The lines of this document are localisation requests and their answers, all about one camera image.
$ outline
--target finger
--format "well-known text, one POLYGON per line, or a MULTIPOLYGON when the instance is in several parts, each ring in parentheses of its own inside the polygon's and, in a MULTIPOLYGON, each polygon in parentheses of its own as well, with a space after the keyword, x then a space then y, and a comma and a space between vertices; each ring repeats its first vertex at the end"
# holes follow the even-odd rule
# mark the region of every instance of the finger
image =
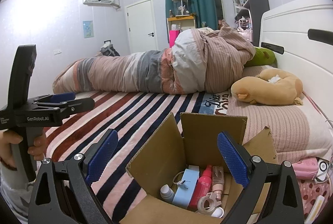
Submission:
POLYGON ((39 137, 36 137, 34 140, 34 146, 40 147, 40 146, 45 146, 47 144, 47 138, 46 135, 42 134, 39 137))
POLYGON ((28 149, 28 154, 31 154, 31 155, 39 155, 39 154, 43 154, 43 153, 44 153, 44 147, 31 146, 28 149))
POLYGON ((34 156, 34 160, 42 161, 44 159, 44 154, 38 154, 34 156))
POLYGON ((2 133, 0 139, 7 144, 19 144, 23 140, 23 137, 14 131, 7 130, 2 133))

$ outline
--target comforter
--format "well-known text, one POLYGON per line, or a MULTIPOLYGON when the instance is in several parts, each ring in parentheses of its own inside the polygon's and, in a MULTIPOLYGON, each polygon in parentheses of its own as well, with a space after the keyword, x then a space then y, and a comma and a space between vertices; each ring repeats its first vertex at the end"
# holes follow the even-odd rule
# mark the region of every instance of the comforter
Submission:
POLYGON ((163 51, 78 60, 55 79, 53 91, 223 92, 242 77, 254 54, 253 45, 223 22, 220 31, 186 30, 163 51))

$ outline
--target white cable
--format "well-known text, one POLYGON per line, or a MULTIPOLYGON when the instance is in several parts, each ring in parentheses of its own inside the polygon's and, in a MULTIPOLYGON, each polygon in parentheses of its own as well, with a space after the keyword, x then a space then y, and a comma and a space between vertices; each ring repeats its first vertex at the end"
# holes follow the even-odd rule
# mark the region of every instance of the white cable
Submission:
POLYGON ((322 182, 317 181, 317 178, 314 178, 314 181, 315 181, 316 184, 323 184, 323 183, 327 182, 329 179, 330 178, 329 178, 328 174, 326 174, 326 179, 324 181, 322 181, 322 182))
POLYGON ((180 181, 178 181, 178 182, 175 182, 175 180, 176 180, 176 178, 178 177, 178 175, 180 175, 180 174, 182 174, 182 173, 184 173, 184 171, 181 171, 181 172, 177 173, 177 174, 175 175, 175 177, 173 178, 172 183, 173 183, 174 185, 176 185, 176 186, 179 186, 179 187, 184 186, 184 188, 188 189, 188 188, 184 185, 185 182, 186 182, 185 180, 180 180, 180 181))

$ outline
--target stuffed animal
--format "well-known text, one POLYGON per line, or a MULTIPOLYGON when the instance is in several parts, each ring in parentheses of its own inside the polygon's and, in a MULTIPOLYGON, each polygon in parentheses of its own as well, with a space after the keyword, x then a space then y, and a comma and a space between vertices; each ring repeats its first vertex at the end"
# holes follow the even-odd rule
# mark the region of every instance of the stuffed animal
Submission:
POLYGON ((275 54, 273 51, 263 48, 254 47, 255 55, 252 60, 248 61, 244 66, 270 66, 275 61, 275 54))
POLYGON ((256 77, 244 77, 231 86, 232 95, 239 101, 264 105, 303 105, 300 96, 302 81, 286 71, 268 68, 256 77))

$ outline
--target blue gripper pad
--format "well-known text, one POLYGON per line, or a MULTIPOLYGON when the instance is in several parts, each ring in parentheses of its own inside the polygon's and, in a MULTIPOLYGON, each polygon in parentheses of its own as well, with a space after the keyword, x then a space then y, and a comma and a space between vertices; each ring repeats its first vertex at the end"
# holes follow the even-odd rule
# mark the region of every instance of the blue gripper pad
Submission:
POLYGON ((217 136, 217 147, 237 184, 246 188, 249 183, 247 166, 228 137, 221 132, 217 136))
POLYGON ((50 103, 61 103, 75 99, 75 93, 60 93, 54 94, 50 98, 50 103))
POLYGON ((84 154, 86 159, 83 165, 87 184, 91 185, 99 180, 117 145, 118 132, 114 129, 108 129, 96 144, 89 147, 84 154))

